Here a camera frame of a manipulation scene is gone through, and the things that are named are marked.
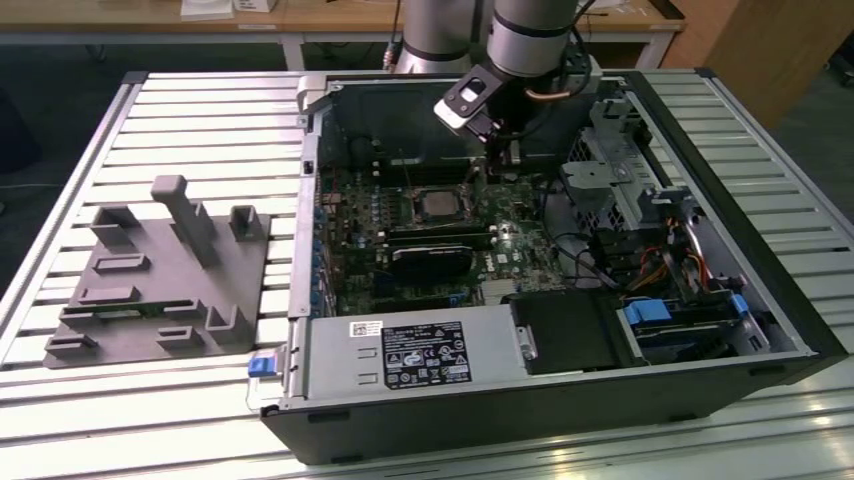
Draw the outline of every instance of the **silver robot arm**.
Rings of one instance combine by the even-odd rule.
[[[494,0],[489,12],[478,8],[483,4],[475,0],[406,3],[403,53],[395,73],[467,71],[437,103],[434,112],[449,128],[458,133],[467,131],[481,140],[491,161],[501,161],[510,143],[531,133],[526,125],[543,105],[575,93],[565,85],[570,31],[578,39],[574,25],[593,0],[587,0],[581,11],[578,3],[578,0]],[[491,18],[489,58],[469,69],[469,46],[487,17]],[[581,56],[589,79],[591,60],[586,53]],[[559,91],[550,92],[555,84]]]
[[[510,143],[526,135],[522,132],[542,103],[570,95],[567,91],[542,92],[562,77],[577,7],[573,0],[497,0],[489,59],[475,65],[434,107],[449,128],[469,131],[486,145],[491,161],[501,161]]]

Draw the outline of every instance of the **blue latch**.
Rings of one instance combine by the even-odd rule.
[[[250,378],[277,375],[277,357],[255,357],[250,360]]]
[[[748,306],[748,300],[738,293],[733,294],[733,306],[738,312],[738,316],[744,317],[750,313],[750,307]]]
[[[635,300],[623,308],[630,325],[646,322],[666,322],[673,319],[668,305],[661,299]]]

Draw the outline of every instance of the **green circuit board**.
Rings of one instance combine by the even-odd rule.
[[[339,174],[335,184],[329,178],[323,184],[331,214],[329,234],[339,315],[483,305],[489,299],[483,298],[481,287],[497,280],[505,280],[505,289],[513,285],[513,291],[565,287],[558,255],[535,217],[533,180],[521,176],[514,182],[475,182],[463,192],[469,207],[465,218],[435,221],[441,227],[479,223],[490,228],[491,245],[475,249],[469,272],[449,282],[398,285],[394,292],[379,295],[378,284],[391,279],[385,278],[390,275],[389,246],[378,234],[394,229],[437,228],[435,223],[423,222],[417,202],[423,192],[447,190],[449,186],[385,188],[365,180],[358,175]]]

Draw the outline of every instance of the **wooden cabinet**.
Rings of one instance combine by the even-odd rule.
[[[662,67],[710,67],[773,128],[854,30],[854,0],[672,1],[688,27]]]

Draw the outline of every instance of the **white label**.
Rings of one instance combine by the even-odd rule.
[[[350,322],[351,337],[379,337],[383,322]]]
[[[243,25],[238,25],[238,29],[239,30],[275,30],[277,26],[275,25],[250,25],[250,24],[243,24]]]

